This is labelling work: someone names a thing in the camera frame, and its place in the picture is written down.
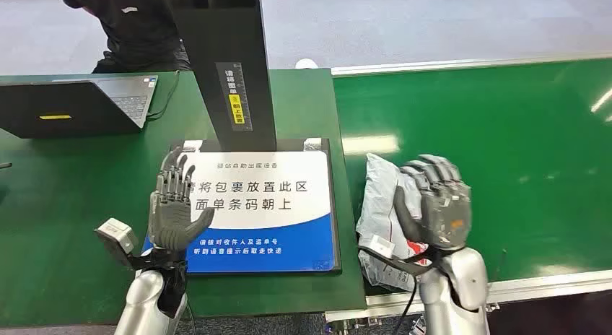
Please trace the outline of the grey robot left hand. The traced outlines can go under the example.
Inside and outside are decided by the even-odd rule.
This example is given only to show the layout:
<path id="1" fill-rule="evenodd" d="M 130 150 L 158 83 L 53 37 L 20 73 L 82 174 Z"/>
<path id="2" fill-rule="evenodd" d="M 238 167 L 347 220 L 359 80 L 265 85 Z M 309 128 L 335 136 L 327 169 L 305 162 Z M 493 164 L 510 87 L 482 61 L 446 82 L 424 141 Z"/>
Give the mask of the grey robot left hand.
<path id="1" fill-rule="evenodd" d="M 191 219 L 191 188 L 195 165 L 185 168 L 188 156 L 176 146 L 163 159 L 149 197 L 148 236 L 157 248 L 185 251 L 212 223 L 215 209 L 204 208 Z"/>

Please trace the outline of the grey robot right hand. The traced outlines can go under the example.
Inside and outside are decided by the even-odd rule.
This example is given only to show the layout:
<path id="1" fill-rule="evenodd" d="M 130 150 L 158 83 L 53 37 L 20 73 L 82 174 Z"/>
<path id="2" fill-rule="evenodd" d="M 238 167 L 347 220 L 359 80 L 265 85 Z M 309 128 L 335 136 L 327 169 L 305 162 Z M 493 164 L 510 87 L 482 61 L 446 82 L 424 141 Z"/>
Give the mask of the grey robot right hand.
<path id="1" fill-rule="evenodd" d="M 458 167 L 445 157 L 422 154 L 400 173 L 416 187 L 395 187 L 393 206 L 404 237 L 442 251 L 464 248 L 472 225 L 471 187 Z"/>

